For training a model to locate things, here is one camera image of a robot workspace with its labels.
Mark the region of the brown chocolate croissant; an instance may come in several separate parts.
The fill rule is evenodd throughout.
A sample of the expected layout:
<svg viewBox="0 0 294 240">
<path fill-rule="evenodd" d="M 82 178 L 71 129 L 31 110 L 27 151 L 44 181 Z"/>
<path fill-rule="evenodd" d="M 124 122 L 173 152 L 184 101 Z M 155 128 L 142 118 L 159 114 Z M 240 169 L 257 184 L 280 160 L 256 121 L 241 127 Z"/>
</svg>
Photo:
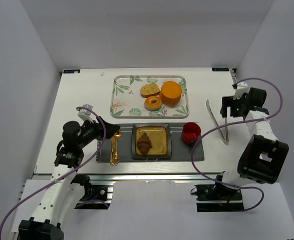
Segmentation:
<svg viewBox="0 0 294 240">
<path fill-rule="evenodd" d="M 153 148 L 151 139 L 146 133 L 143 133 L 136 141 L 136 153 L 146 156 L 151 148 Z"/>
</svg>

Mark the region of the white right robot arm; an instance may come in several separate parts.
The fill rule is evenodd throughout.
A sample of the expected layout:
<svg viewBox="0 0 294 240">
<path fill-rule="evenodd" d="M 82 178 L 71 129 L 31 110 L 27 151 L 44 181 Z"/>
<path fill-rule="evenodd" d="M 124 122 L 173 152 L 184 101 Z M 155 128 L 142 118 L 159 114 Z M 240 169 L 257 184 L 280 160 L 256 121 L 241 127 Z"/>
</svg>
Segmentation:
<svg viewBox="0 0 294 240">
<path fill-rule="evenodd" d="M 230 108 L 230 116 L 242 117 L 250 133 L 237 167 L 216 177 L 231 189 L 252 182 L 275 183 L 288 154 L 288 144 L 278 140 L 267 119 L 269 111 L 263 107 L 266 97 L 265 90 L 239 86 L 233 96 L 222 98 L 221 116 L 227 117 L 227 108 Z"/>
</svg>

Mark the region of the sliced bread piece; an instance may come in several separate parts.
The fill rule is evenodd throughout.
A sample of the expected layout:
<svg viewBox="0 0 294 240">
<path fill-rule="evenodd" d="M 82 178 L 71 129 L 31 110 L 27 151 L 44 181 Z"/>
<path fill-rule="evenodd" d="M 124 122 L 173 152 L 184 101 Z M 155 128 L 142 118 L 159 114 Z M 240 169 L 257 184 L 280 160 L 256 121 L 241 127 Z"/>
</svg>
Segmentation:
<svg viewBox="0 0 294 240">
<path fill-rule="evenodd" d="M 150 83 L 146 84 L 141 87 L 140 89 L 140 94 L 144 98 L 152 97 L 152 96 L 157 96 L 160 93 L 160 89 L 157 84 L 155 83 Z"/>
</svg>

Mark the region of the gold fork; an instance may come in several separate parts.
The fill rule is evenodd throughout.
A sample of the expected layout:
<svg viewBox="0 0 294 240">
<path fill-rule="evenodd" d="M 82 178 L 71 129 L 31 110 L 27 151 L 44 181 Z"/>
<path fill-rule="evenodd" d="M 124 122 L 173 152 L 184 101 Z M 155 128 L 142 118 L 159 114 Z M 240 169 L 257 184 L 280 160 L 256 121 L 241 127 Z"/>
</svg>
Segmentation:
<svg viewBox="0 0 294 240">
<path fill-rule="evenodd" d="M 115 164 L 115 139 L 114 137 L 111 138 L 111 153 L 110 153 L 110 164 Z"/>
</svg>

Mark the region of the floral serving tray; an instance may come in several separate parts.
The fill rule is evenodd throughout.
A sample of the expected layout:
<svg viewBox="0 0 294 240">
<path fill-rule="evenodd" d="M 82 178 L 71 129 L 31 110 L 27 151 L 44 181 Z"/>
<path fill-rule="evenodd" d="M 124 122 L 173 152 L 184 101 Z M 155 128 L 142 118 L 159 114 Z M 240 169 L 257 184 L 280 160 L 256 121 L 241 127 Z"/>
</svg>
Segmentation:
<svg viewBox="0 0 294 240">
<path fill-rule="evenodd" d="M 163 102 L 159 109 L 147 109 L 141 88 L 151 84 L 165 89 L 179 85 L 180 100 L 176 104 Z M 113 82 L 110 113 L 115 118 L 185 118 L 189 115 L 186 80 L 179 75 L 118 76 Z"/>
</svg>

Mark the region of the blue right corner label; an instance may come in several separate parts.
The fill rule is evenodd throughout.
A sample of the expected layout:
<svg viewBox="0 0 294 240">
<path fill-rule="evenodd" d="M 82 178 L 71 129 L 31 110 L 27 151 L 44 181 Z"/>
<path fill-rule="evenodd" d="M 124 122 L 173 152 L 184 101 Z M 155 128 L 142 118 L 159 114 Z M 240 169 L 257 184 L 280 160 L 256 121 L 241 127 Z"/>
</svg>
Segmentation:
<svg viewBox="0 0 294 240">
<path fill-rule="evenodd" d="M 211 68 L 213 72 L 229 72 L 228 67 L 212 67 Z"/>
</svg>

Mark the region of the blue corner label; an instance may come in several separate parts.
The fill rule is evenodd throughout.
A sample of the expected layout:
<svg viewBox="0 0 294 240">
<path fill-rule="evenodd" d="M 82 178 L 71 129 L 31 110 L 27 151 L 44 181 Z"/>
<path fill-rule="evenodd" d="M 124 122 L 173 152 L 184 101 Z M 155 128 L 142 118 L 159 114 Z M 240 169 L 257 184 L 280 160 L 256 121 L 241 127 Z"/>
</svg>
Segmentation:
<svg viewBox="0 0 294 240">
<path fill-rule="evenodd" d="M 229 72 L 228 67 L 212 67 L 211 68 L 213 72 Z"/>
<path fill-rule="evenodd" d="M 80 73 L 79 69 L 65 69 L 63 74 L 78 74 Z"/>
</svg>

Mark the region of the red mug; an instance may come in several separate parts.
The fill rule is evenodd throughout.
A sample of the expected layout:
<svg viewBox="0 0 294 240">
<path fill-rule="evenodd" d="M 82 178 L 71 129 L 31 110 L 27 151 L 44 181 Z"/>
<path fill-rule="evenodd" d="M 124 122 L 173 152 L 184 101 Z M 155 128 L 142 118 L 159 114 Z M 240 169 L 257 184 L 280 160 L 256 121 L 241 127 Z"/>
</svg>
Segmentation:
<svg viewBox="0 0 294 240">
<path fill-rule="evenodd" d="M 187 122 L 183 128 L 181 133 L 181 140 L 186 145 L 194 145 L 199 137 L 201 136 L 201 128 L 195 122 Z"/>
</svg>

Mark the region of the black square plate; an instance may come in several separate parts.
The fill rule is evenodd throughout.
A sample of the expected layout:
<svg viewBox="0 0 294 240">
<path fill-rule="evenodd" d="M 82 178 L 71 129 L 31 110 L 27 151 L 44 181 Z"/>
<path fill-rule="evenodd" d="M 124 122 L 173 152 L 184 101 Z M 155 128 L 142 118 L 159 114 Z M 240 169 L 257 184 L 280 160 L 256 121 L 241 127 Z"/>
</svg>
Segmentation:
<svg viewBox="0 0 294 240">
<path fill-rule="evenodd" d="M 136 141 L 146 133 L 151 139 L 153 148 L 146 156 L 136 153 Z M 167 123 L 136 123 L 132 126 L 131 156 L 139 161 L 157 161 L 170 159 L 172 143 L 170 127 Z"/>
</svg>

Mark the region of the large orange bun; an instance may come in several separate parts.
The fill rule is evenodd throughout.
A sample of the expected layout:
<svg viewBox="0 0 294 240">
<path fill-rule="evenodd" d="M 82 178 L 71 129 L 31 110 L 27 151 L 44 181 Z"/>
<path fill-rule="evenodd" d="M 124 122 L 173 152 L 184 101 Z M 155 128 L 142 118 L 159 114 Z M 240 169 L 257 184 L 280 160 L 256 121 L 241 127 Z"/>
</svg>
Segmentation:
<svg viewBox="0 0 294 240">
<path fill-rule="evenodd" d="M 160 91 L 160 98 L 163 103 L 174 106 L 177 105 L 181 99 L 182 88 L 174 81 L 166 81 Z"/>
</svg>

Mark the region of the blue left corner label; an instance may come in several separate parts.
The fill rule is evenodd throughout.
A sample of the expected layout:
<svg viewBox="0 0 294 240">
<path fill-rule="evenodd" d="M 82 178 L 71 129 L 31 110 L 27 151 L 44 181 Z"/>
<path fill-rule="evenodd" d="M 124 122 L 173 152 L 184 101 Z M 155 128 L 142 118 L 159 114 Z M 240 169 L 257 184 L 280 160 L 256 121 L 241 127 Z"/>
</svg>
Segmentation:
<svg viewBox="0 0 294 240">
<path fill-rule="evenodd" d="M 80 73 L 79 69 L 65 69 L 63 74 L 78 74 Z"/>
</svg>

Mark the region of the dark grey placemat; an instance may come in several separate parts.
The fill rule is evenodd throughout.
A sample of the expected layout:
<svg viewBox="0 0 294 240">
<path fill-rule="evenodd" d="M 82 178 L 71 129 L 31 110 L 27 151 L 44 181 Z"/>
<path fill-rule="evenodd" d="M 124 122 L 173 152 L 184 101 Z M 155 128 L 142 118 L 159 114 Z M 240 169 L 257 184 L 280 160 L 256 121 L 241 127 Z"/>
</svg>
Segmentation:
<svg viewBox="0 0 294 240">
<path fill-rule="evenodd" d="M 181 140 L 182 128 L 185 123 L 168 123 L 171 133 L 172 155 L 170 159 L 136 160 L 131 156 L 132 123 L 121 124 L 121 137 L 118 140 L 118 160 L 121 163 L 139 162 L 189 162 L 192 146 Z"/>
</svg>

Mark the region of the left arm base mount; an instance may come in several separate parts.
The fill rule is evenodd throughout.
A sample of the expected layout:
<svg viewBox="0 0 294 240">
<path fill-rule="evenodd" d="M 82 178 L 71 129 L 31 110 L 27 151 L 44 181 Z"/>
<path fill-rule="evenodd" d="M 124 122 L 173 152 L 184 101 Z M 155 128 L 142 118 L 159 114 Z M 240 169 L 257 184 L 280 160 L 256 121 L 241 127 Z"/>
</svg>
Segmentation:
<svg viewBox="0 0 294 240">
<path fill-rule="evenodd" d="M 72 183 L 79 184 L 85 191 L 75 209 L 107 210 L 109 208 L 113 194 L 112 183 L 92 181 L 87 175 L 77 175 Z"/>
</svg>

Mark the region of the aluminium table frame rail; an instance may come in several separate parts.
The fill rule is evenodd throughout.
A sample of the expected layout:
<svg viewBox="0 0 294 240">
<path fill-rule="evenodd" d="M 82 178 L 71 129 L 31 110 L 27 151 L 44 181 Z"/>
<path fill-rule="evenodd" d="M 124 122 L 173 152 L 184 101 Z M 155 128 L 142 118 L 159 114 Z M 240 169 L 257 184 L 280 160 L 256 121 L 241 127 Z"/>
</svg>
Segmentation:
<svg viewBox="0 0 294 240">
<path fill-rule="evenodd" d="M 92 181 L 208 181 L 209 179 L 200 174 L 89 174 L 87 175 Z"/>
</svg>

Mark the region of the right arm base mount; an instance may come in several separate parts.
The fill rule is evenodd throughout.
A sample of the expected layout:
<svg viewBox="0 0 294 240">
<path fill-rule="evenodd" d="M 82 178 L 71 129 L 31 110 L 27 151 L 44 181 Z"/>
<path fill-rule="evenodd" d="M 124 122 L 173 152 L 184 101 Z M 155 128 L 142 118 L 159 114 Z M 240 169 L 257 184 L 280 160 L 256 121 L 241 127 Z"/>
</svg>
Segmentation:
<svg viewBox="0 0 294 240">
<path fill-rule="evenodd" d="M 241 191 L 221 184 L 198 184 L 191 189 L 190 194 L 196 197 L 198 213 L 244 211 Z"/>
</svg>

